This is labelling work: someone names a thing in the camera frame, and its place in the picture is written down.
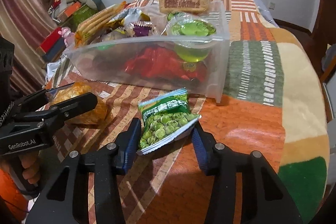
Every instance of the green snack bag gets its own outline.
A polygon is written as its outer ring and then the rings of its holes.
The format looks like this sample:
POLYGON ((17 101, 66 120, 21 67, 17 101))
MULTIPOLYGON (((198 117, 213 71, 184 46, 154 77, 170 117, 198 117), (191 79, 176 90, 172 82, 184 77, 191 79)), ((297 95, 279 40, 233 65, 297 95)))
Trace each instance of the green snack bag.
POLYGON ((149 153, 174 140, 200 117, 192 114, 185 88, 171 91, 152 100, 139 103, 144 130, 139 142, 140 155, 149 153))

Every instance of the silver screw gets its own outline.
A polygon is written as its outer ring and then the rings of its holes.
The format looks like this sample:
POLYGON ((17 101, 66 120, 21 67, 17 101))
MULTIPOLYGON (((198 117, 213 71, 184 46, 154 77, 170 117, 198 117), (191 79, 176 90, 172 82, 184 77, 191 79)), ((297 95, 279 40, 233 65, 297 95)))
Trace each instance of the silver screw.
POLYGON ((109 143, 107 144, 106 148, 108 150, 112 150, 112 149, 115 149, 117 147, 117 145, 115 143, 109 143))
POLYGON ((70 154, 69 154, 69 156, 70 156, 71 158, 76 158, 76 157, 78 156, 78 151, 76 151, 76 150, 71 151, 70 154))
POLYGON ((261 156, 262 156, 262 154, 261 154, 259 151, 257 151, 257 150, 253 151, 253 152, 252 152, 252 155, 253 155, 255 158, 261 158, 261 156))
POLYGON ((225 148, 225 145, 222 143, 216 143, 215 148, 218 150, 223 150, 225 148))

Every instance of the striped tablecloth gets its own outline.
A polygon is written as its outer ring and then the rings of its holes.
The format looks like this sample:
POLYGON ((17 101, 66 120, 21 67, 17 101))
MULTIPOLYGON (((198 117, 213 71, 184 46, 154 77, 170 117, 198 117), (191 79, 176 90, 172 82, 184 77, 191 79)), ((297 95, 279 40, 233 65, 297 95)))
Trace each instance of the striped tablecloth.
MULTIPOLYGON (((157 4, 134 0, 130 6, 157 4)), ((193 112, 204 130, 235 151, 261 151, 286 185, 307 223, 325 189, 329 140, 318 77, 298 40, 274 28, 253 0, 223 0, 231 34, 226 83, 221 104, 191 95, 193 112)), ((83 77, 63 59, 48 87, 83 77)), ((139 117, 138 102, 164 90, 89 81, 109 107, 104 129, 65 126, 54 137, 58 157, 72 150, 85 153, 115 139, 139 117)), ((190 138, 136 158, 118 178, 126 223, 203 223, 212 177, 198 168, 190 138)), ((89 180, 90 223, 95 222, 93 175, 89 180)), ((235 223, 240 223, 239 195, 235 223)))

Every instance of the pink figurine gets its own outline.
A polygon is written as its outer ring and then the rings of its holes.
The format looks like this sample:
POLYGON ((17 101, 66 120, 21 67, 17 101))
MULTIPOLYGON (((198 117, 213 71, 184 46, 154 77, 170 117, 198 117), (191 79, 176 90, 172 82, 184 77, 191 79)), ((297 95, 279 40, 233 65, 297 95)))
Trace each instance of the pink figurine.
POLYGON ((60 34, 64 38, 64 44, 66 47, 69 47, 68 40, 74 35, 73 32, 71 32, 69 27, 63 27, 61 31, 58 31, 58 34, 60 34))

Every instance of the finger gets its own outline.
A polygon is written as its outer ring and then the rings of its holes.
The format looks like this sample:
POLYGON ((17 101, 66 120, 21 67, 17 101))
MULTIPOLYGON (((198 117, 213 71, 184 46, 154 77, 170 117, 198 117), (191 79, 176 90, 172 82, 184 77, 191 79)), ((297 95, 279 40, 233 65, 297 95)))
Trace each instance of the finger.
POLYGON ((34 151, 29 154, 19 155, 23 168, 26 169, 33 165, 38 158, 38 154, 38 151, 34 151))
POLYGON ((22 172, 24 179, 33 178, 40 169, 40 163, 38 161, 34 162, 33 165, 22 172))
POLYGON ((9 165, 5 160, 0 160, 0 169, 9 173, 9 165))
POLYGON ((40 174, 40 172, 37 172, 37 173, 35 174, 35 176, 33 176, 32 178, 30 178, 30 179, 28 180, 28 182, 29 182, 30 184, 35 184, 35 183, 37 183, 37 182, 40 180, 40 178, 41 178, 41 174, 40 174))

